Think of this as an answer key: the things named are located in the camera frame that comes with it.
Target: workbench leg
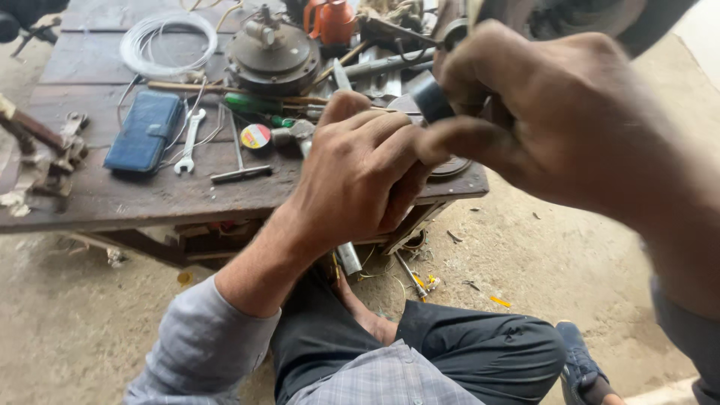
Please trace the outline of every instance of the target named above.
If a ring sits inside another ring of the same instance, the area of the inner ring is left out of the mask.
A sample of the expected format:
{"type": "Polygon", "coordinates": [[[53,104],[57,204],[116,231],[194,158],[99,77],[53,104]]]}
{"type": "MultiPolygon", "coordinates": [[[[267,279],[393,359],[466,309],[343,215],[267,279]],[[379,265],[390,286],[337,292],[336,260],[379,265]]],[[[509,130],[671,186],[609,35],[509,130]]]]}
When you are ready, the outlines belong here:
{"type": "Polygon", "coordinates": [[[454,203],[455,200],[434,202],[432,204],[416,205],[410,210],[400,226],[397,227],[384,245],[382,254],[392,254],[414,238],[443,210],[454,203]]]}
{"type": "Polygon", "coordinates": [[[145,256],[181,269],[193,264],[180,248],[162,244],[137,229],[105,232],[76,232],[77,235],[111,244],[121,249],[133,250],[145,256]]]}

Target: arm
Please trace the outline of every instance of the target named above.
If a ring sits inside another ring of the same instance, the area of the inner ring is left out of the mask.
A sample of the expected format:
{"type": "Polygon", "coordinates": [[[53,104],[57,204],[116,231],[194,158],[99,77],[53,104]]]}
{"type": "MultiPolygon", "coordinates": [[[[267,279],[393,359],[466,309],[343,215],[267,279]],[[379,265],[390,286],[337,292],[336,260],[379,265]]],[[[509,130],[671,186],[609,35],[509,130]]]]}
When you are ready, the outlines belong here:
{"type": "Polygon", "coordinates": [[[422,130],[403,114],[356,115],[369,106],[333,96],[297,189],[235,259],[173,300],[125,403],[236,404],[300,275],[333,247],[397,226],[430,172],[412,147],[422,130]]]}
{"type": "Polygon", "coordinates": [[[595,33],[531,43],[484,23],[448,56],[440,83],[465,116],[418,139],[421,160],[465,156],[532,195],[625,223],[647,241],[664,294],[720,320],[718,172],[683,140],[617,44],[595,33]],[[513,125],[488,109],[487,120],[475,118],[488,88],[513,125]]]}

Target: black trousers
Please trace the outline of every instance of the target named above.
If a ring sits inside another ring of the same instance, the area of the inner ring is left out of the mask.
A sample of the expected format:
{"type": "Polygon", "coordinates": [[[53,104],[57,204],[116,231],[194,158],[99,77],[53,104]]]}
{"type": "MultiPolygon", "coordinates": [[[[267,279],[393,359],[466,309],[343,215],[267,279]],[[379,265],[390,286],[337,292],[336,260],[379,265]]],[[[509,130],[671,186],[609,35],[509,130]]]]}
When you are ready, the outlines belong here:
{"type": "MultiPolygon", "coordinates": [[[[545,321],[417,301],[405,302],[395,339],[403,339],[487,405],[539,403],[566,358],[562,338],[545,321]]],[[[280,405],[359,355],[382,347],[355,322],[317,269],[288,298],[270,345],[280,405]]]]}

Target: red container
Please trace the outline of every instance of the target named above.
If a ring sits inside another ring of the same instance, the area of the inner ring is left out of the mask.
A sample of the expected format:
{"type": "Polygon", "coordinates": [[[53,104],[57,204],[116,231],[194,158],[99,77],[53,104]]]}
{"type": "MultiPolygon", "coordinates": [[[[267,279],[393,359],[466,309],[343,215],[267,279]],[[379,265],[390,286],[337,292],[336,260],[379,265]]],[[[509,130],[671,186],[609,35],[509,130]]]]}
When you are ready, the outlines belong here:
{"type": "Polygon", "coordinates": [[[355,11],[346,0],[310,0],[303,14],[305,32],[315,39],[320,36],[323,44],[349,44],[355,31],[355,11]],[[310,18],[315,12],[315,26],[310,32],[310,18]]]}

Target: white wrench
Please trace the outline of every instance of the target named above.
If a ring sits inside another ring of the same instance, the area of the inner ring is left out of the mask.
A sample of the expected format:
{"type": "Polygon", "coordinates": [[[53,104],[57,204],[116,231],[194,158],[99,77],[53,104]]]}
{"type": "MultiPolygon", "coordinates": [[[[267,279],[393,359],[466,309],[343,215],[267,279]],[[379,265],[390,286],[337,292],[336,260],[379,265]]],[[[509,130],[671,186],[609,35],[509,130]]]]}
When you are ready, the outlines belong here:
{"type": "Polygon", "coordinates": [[[195,168],[195,163],[192,162],[192,147],[195,146],[197,128],[200,126],[200,121],[202,121],[203,118],[205,118],[205,110],[202,108],[197,112],[197,115],[190,117],[190,128],[187,130],[185,149],[182,151],[180,161],[175,163],[175,172],[177,174],[182,173],[182,169],[187,170],[188,173],[192,173],[192,169],[195,168]]]}

